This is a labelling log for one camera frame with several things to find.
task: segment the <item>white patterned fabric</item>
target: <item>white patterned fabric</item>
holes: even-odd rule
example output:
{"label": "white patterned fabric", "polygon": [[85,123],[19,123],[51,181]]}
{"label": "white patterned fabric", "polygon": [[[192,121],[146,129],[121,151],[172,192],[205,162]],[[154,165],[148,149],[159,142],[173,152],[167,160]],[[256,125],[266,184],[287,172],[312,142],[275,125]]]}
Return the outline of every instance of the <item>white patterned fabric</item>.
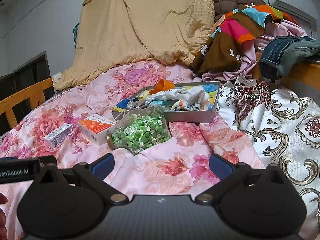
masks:
{"label": "white patterned fabric", "polygon": [[243,74],[220,90],[218,109],[234,130],[247,133],[267,166],[277,163],[307,206],[300,236],[315,239],[320,229],[320,107],[288,89]]}

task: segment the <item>wooden headboard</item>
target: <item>wooden headboard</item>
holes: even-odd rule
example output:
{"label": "wooden headboard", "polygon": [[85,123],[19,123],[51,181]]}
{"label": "wooden headboard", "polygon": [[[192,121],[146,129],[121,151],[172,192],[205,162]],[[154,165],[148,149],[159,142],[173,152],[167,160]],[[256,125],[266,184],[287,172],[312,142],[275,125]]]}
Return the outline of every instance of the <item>wooden headboard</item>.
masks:
{"label": "wooden headboard", "polygon": [[11,129],[17,125],[12,107],[28,98],[31,109],[37,108],[45,102],[43,90],[52,86],[52,78],[48,78],[0,101],[0,114],[5,113]]}
{"label": "wooden headboard", "polygon": [[[257,62],[262,56],[261,52],[256,52]],[[261,79],[261,73],[258,64],[252,69],[253,78]],[[294,80],[309,85],[320,90],[320,65],[309,63],[307,61],[295,64],[289,72],[288,77],[281,78],[281,84],[294,90]]]}

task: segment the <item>metal bolt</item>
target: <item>metal bolt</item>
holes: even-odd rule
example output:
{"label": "metal bolt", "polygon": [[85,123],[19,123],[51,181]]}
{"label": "metal bolt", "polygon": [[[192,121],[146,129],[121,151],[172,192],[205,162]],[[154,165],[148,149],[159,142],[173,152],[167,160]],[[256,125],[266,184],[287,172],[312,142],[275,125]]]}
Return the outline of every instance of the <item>metal bolt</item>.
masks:
{"label": "metal bolt", "polygon": [[213,200],[213,196],[211,196],[210,194],[200,194],[198,196],[198,200],[203,203],[207,203],[207,202]]}
{"label": "metal bolt", "polygon": [[113,194],[110,199],[113,201],[113,202],[123,202],[127,199],[127,197],[123,194]]}

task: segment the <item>orange and white box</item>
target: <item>orange and white box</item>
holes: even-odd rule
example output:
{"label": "orange and white box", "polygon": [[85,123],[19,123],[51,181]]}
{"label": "orange and white box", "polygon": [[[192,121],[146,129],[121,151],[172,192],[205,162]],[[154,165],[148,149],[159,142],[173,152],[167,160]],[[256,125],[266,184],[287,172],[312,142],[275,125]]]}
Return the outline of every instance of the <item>orange and white box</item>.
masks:
{"label": "orange and white box", "polygon": [[93,114],[83,120],[79,120],[78,124],[83,136],[87,137],[92,142],[103,145],[107,142],[106,135],[108,129],[114,126],[116,122],[98,114]]}

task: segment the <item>yellow blanket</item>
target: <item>yellow blanket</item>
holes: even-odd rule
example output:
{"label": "yellow blanket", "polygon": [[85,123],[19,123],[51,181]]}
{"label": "yellow blanket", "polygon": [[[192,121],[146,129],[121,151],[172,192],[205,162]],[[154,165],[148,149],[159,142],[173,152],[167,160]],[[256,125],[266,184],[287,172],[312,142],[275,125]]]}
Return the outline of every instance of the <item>yellow blanket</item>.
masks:
{"label": "yellow blanket", "polygon": [[86,0],[73,65],[56,90],[142,59],[189,64],[212,33],[212,0]]}

